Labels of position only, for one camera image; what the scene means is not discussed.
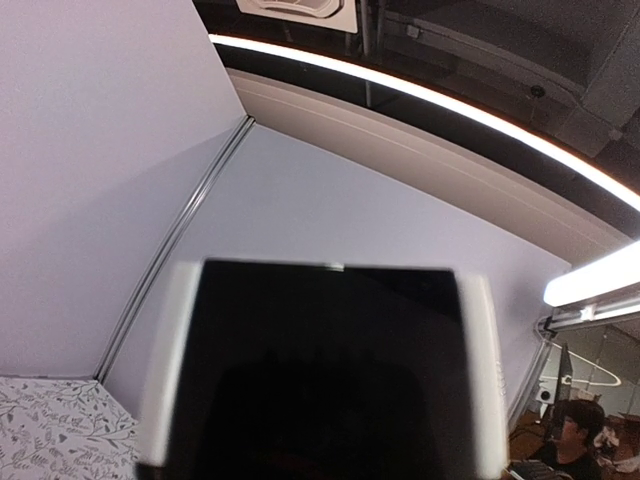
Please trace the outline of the curved ceiling light strip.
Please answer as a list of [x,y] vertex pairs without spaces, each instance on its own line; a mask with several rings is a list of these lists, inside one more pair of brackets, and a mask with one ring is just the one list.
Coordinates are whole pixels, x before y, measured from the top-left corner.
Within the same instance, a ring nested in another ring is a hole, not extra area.
[[536,134],[533,134],[507,120],[501,119],[487,111],[457,100],[449,95],[439,93],[433,89],[423,87],[416,83],[403,80],[368,67],[359,66],[316,53],[305,52],[295,48],[220,34],[211,34],[209,36],[209,41],[215,46],[237,48],[290,61],[302,62],[304,64],[351,76],[359,80],[371,82],[390,88],[399,93],[418,98],[427,103],[441,107],[449,112],[460,115],[466,119],[472,120],[482,126],[495,130],[521,144],[524,144],[530,149],[569,168],[574,173],[594,183],[607,193],[631,206],[633,209],[637,210],[639,208],[639,194],[632,191],[630,188],[615,180],[600,169]]

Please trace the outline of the right aluminium frame post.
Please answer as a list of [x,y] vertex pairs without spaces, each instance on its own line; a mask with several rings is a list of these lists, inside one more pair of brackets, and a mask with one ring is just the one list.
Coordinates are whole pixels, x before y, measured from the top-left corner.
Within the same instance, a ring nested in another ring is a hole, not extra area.
[[126,337],[157,278],[212,190],[221,172],[240,148],[254,124],[255,119],[250,115],[246,115],[241,119],[211,159],[194,189],[187,197],[185,204],[180,208],[124,305],[107,346],[94,370],[94,380],[103,384],[108,378],[126,341]]

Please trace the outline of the floral patterned table mat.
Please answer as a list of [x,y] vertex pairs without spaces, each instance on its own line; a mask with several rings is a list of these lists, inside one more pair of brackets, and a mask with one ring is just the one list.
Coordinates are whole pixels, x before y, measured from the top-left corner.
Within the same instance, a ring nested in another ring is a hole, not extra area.
[[134,479],[137,421],[93,380],[1,379],[3,479]]

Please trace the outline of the white remote control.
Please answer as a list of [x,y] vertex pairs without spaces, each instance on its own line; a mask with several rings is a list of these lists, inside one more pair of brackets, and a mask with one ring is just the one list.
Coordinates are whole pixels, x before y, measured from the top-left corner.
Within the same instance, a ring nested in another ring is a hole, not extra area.
[[205,259],[169,277],[140,479],[498,479],[508,426],[487,279]]

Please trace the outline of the seated person dark hair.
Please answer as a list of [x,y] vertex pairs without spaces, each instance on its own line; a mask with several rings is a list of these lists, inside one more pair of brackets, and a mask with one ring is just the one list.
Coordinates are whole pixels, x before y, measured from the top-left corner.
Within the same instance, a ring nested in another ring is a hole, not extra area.
[[605,421],[603,408],[596,402],[570,400],[564,409],[560,436],[538,448],[529,460],[541,461],[554,471],[575,480],[601,480],[601,467],[592,453],[595,437]]

